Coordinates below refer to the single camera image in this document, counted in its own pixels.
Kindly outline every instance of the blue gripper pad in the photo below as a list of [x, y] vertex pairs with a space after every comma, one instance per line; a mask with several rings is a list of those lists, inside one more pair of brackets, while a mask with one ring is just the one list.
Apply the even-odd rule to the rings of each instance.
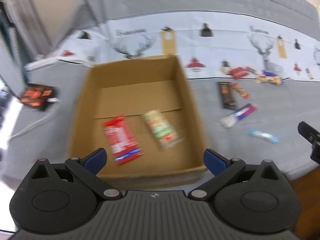
[[214, 176], [223, 172], [231, 165], [231, 161], [216, 153], [212, 149], [206, 149], [203, 154], [204, 165]]
[[80, 164], [96, 175], [107, 164], [107, 152], [105, 149], [99, 148], [81, 159]]

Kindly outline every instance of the cardboard box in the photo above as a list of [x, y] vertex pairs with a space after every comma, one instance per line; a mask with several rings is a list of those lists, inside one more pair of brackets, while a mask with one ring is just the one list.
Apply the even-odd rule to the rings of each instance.
[[[159, 110], [184, 138], [162, 149], [142, 114]], [[117, 165], [102, 124], [126, 116], [144, 155]], [[195, 182], [206, 167], [204, 128], [176, 56], [123, 60], [92, 68], [77, 106], [70, 156], [84, 157], [103, 147], [108, 163], [98, 176], [118, 189], [174, 187]]]

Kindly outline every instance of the red package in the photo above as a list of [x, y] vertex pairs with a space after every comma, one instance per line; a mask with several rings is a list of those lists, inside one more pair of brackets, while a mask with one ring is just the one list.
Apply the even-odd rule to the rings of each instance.
[[143, 155], [122, 115], [103, 123], [103, 128], [118, 165], [132, 161]]
[[230, 74], [233, 75], [233, 77], [236, 79], [242, 78], [248, 75], [248, 73], [242, 67], [231, 69]]

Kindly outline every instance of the brown wooden surface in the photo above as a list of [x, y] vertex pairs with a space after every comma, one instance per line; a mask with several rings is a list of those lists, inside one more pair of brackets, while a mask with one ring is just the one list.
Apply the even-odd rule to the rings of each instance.
[[301, 203], [295, 233], [301, 239], [320, 237], [320, 167], [296, 179], [292, 186]]

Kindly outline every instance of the black and orange package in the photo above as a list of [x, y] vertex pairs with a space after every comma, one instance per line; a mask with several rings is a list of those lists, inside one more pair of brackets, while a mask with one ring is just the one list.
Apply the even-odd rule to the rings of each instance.
[[55, 94], [54, 87], [30, 83], [27, 84], [27, 88], [20, 98], [20, 102], [44, 111], [50, 104], [47, 102], [48, 98], [55, 97]]

